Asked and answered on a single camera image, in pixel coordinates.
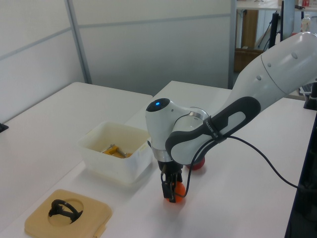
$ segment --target black object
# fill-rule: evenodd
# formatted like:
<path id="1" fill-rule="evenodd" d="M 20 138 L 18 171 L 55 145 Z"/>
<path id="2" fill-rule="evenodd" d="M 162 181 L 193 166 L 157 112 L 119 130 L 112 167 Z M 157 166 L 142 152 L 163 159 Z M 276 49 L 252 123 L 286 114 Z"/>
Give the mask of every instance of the black object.
<path id="1" fill-rule="evenodd" d="M 161 182 L 163 189 L 163 196 L 167 198 L 169 202 L 176 202 L 175 188 L 176 182 L 183 182 L 182 168 L 183 166 L 175 161 L 161 162 L 158 161 L 159 169 L 161 170 Z"/>
<path id="2" fill-rule="evenodd" d="M 313 83 L 312 93 L 305 101 L 304 108 L 317 111 L 317 83 Z"/>
<path id="3" fill-rule="evenodd" d="M 276 32 L 277 32 L 277 24 L 278 24 L 278 17 L 279 14 L 278 13 L 273 13 L 272 15 L 272 26 L 271 26 L 271 33 L 269 36 L 269 44 L 268 44 L 268 48 L 271 48 L 273 46 L 275 46 L 275 39 L 276 39 Z"/>
<path id="4" fill-rule="evenodd" d="M 0 123 L 0 133 L 7 130 L 9 127 L 7 125 L 1 124 Z"/>
<path id="5" fill-rule="evenodd" d="M 299 185 L 317 188 L 317 117 L 312 129 Z M 317 237 L 317 194 L 297 190 L 285 238 Z"/>
<path id="6" fill-rule="evenodd" d="M 64 211 L 63 206 L 60 206 L 60 204 L 69 208 L 72 212 Z M 82 213 L 83 211 L 77 212 L 77 210 L 68 202 L 65 202 L 64 200 L 56 199 L 52 202 L 52 208 L 49 211 L 49 216 L 51 217 L 54 215 L 63 215 L 63 216 L 69 217 L 71 219 L 71 223 L 73 223 L 81 216 Z"/>
<path id="7" fill-rule="evenodd" d="M 282 6 L 281 6 L 281 30 L 280 30 L 280 42 L 283 41 L 283 24 L 284 24 L 284 1 L 282 1 Z"/>

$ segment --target yellow object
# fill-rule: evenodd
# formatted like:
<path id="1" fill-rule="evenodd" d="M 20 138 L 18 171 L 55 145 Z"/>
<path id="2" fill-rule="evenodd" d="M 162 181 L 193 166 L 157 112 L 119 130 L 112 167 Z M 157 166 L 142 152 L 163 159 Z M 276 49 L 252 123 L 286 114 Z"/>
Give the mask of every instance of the yellow object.
<path id="1" fill-rule="evenodd" d="M 49 216 L 52 202 L 61 199 L 82 215 L 73 223 L 63 215 Z M 102 202 L 66 190 L 52 193 L 25 221 L 25 232 L 34 238 L 99 238 L 112 216 L 110 207 Z"/>
<path id="2" fill-rule="evenodd" d="M 122 158 L 122 159 L 128 158 L 132 155 L 131 153 L 122 152 L 120 148 L 116 145 L 111 145 L 107 150 L 103 151 L 103 153 L 107 155 L 113 155 L 115 157 Z"/>

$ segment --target red object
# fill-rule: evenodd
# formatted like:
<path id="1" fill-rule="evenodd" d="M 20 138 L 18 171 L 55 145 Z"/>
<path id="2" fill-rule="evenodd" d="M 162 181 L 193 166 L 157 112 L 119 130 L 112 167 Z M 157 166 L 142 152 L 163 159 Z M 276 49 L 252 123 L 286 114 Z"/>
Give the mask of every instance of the red object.
<path id="1" fill-rule="evenodd" d="M 198 170 L 198 169 L 200 169 L 204 164 L 205 164 L 205 158 L 203 157 L 203 159 L 202 159 L 199 163 L 193 165 L 192 170 Z"/>
<path id="2" fill-rule="evenodd" d="M 303 0 L 302 6 L 309 6 L 309 0 Z"/>

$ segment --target black grip band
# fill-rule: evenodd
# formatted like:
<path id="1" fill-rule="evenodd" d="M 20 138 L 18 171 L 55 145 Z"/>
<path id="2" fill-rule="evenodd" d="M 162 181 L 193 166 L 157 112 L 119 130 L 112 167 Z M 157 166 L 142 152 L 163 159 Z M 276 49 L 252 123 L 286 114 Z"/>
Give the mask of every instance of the black grip band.
<path id="1" fill-rule="evenodd" d="M 204 120 L 203 122 L 205 128 L 206 128 L 206 134 L 207 135 L 211 135 L 211 137 L 213 138 L 213 140 L 216 143 L 221 143 L 223 142 L 226 138 L 223 137 L 223 135 L 216 129 L 216 127 L 213 125 L 211 118 L 208 117 L 207 119 Z"/>

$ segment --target plastic container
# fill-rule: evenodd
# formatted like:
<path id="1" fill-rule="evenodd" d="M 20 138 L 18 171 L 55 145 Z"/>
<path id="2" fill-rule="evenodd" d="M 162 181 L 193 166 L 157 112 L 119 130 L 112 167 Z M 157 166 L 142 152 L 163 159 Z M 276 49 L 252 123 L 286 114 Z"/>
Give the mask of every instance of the plastic container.
<path id="1" fill-rule="evenodd" d="M 153 159 L 147 140 L 146 130 L 118 124 L 102 122 L 78 141 L 83 160 L 89 170 L 116 181 L 130 184 L 145 170 Z M 101 153 L 115 144 L 128 158 L 118 158 Z"/>
<path id="2" fill-rule="evenodd" d="M 309 14 L 305 14 L 305 17 L 302 19 L 301 32 L 310 32 L 311 19 Z"/>

